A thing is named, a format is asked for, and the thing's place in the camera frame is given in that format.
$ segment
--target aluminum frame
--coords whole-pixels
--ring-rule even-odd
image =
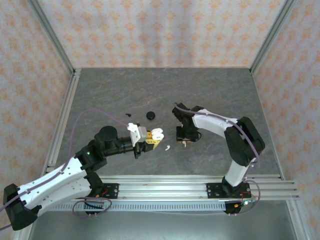
[[[213,175],[114,175],[100,176],[103,183],[118,183],[117,201],[208,201],[207,183],[221,183],[223,176]],[[280,175],[249,175],[261,189],[261,200],[297,200],[295,181],[281,180]],[[250,184],[253,195],[257,186]],[[233,201],[238,198],[210,198],[212,201]]]
[[[292,8],[296,4],[297,0],[286,0],[286,2],[283,4],[283,7],[278,14],[277,18],[275,19],[272,27],[270,28],[262,46],[260,47],[251,67],[250,72],[252,75],[254,75],[258,69],[260,64],[262,63],[263,59],[268,53],[268,50],[270,49],[271,45],[275,41],[275,39],[278,36],[278,33],[281,29],[281,27],[284,25],[287,17],[291,13]]]
[[[65,91],[63,104],[59,112],[58,122],[55,126],[54,135],[51,140],[50,149],[45,158],[41,176],[43,176],[46,172],[52,171],[56,166],[56,162],[57,162],[59,150],[61,147],[61,142],[65,133],[72,102],[75,97],[75,92],[77,89],[80,73],[81,73],[81,69],[75,70],[74,74],[71,76],[68,87]]]
[[[44,31],[46,32],[47,36],[51,40],[54,48],[56,49],[57,53],[59,54],[63,64],[65,65],[66,69],[68,70],[69,74],[72,75],[75,71],[74,67],[72,66],[72,63],[66,54],[64,47],[59,41],[59,38],[57,37],[54,29],[52,28],[45,12],[41,8],[41,5],[39,4],[38,0],[28,0],[30,7],[32,8],[34,14],[39,19]]]

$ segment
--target black plastic cover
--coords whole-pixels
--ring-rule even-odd
[[[88,180],[90,183],[91,192],[88,195],[88,197],[95,197],[96,195],[99,195],[102,192],[104,184],[102,183],[100,177],[97,173],[92,172],[88,174],[85,179]]]
[[[237,125],[242,128],[244,133],[252,142],[257,153],[260,154],[263,149],[265,149],[266,145],[252,121],[248,117],[244,116],[238,120]],[[248,166],[251,160],[255,157],[255,153],[247,140],[244,139],[235,126],[228,127],[224,131],[224,135],[232,159],[240,166]]]
[[[3,204],[6,204],[15,196],[18,195],[18,187],[15,184],[10,184],[4,188],[3,191]],[[30,224],[34,223],[38,218],[37,214],[41,206],[36,206],[33,209],[28,209],[24,206],[24,203],[21,202],[21,199],[18,198],[13,201],[9,206],[5,208],[6,214],[12,225],[14,231],[24,229]]]

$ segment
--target small white object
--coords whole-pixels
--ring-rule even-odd
[[[162,134],[164,131],[161,128],[151,130],[151,135]]]
[[[128,124],[127,129],[130,131],[131,142],[132,142],[132,146],[134,147],[141,138],[138,125],[130,122]]]
[[[163,135],[162,133],[152,135],[152,139],[153,139],[153,140],[159,140],[159,141],[161,141],[162,139],[164,139],[164,137],[165,137],[165,135]]]

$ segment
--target small black object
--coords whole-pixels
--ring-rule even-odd
[[[241,206],[241,202],[233,202],[233,203],[228,203],[225,202],[225,213],[226,214],[238,214],[240,213],[242,206]]]
[[[197,142],[201,138],[202,134],[198,131],[194,132],[185,132],[183,127],[176,127],[176,141],[188,141],[188,142]]]
[[[119,193],[119,184],[118,183],[104,183],[102,188],[102,198],[107,199],[117,199]]]
[[[153,111],[149,111],[146,114],[146,118],[149,119],[149,120],[153,120],[153,119],[155,119],[155,117],[156,117],[156,114]]]
[[[84,205],[86,205],[86,206],[88,206],[89,208],[92,208],[92,209],[104,209],[102,206],[92,205],[92,204],[89,204],[87,202],[84,202]]]
[[[3,191],[3,205],[17,196],[19,190],[18,186],[13,183],[6,186]],[[24,229],[32,224],[38,218],[38,212],[42,208],[41,205],[37,205],[33,209],[28,209],[25,204],[19,197],[5,208],[14,231]]]

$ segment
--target gray tabletop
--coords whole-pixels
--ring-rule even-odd
[[[265,142],[259,168],[252,174],[278,174],[274,149],[253,79],[245,68],[84,68],[76,88],[57,164],[67,160],[72,127],[78,115],[100,109],[124,123],[140,123],[147,130],[162,128],[164,139],[153,151],[111,156],[98,170],[106,175],[224,175],[231,164],[226,140],[206,130],[202,138],[186,147],[176,142],[179,121],[172,114],[173,103],[188,108],[202,106],[230,117],[249,117]],[[155,112],[148,120],[146,113]],[[118,137],[129,136],[126,127],[101,115],[85,115],[76,130],[74,153],[103,126],[114,126]]]

